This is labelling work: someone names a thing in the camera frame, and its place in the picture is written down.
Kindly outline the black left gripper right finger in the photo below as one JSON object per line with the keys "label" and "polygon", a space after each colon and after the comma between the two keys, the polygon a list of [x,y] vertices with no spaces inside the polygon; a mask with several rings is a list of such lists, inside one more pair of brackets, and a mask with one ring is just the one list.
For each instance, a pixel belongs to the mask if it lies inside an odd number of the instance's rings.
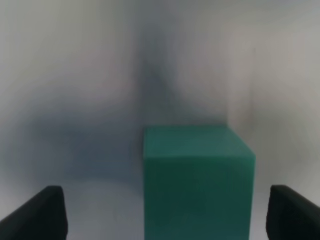
{"label": "black left gripper right finger", "polygon": [[286,185],[273,185],[266,233],[269,240],[320,240],[320,207]]}

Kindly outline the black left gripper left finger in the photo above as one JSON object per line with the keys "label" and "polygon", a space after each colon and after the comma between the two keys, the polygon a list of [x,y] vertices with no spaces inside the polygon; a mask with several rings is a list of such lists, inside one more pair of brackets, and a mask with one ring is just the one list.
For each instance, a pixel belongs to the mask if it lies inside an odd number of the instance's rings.
{"label": "black left gripper left finger", "polygon": [[0,221],[2,240],[66,240],[68,218],[61,186],[48,186]]}

